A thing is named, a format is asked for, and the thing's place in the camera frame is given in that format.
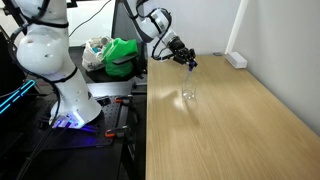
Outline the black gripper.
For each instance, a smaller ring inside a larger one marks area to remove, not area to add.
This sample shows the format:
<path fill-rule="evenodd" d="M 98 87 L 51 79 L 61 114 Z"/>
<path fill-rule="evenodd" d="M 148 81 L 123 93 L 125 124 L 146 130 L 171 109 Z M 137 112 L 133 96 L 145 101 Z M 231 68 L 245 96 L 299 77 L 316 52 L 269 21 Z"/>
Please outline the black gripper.
<path fill-rule="evenodd" d="M 192 71 L 192 67 L 197 67 L 194 50 L 188 49 L 177 35 L 168 36 L 167 47 L 171 51 L 169 57 L 180 64 L 186 64 L 188 71 Z"/>

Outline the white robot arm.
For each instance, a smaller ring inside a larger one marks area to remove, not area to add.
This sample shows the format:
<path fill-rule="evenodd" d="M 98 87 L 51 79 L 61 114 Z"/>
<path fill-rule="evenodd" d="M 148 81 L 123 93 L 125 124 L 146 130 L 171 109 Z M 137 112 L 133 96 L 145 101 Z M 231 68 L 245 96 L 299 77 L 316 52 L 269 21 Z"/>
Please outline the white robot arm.
<path fill-rule="evenodd" d="M 11 57 L 23 70 L 57 90 L 58 101 L 51 109 L 49 124 L 80 129 L 93 121 L 102 107 L 92 97 L 82 73 L 70 58 L 66 0 L 4 1 L 12 2 L 9 12 L 23 19 L 10 40 L 14 41 L 22 31 L 26 33 L 18 47 L 9 50 Z M 142 41 L 149 43 L 158 38 L 171 51 L 171 59 L 190 68 L 197 66 L 194 51 L 171 29 L 172 16 L 166 9 L 155 8 L 142 16 L 138 6 L 147 0 L 121 1 Z"/>

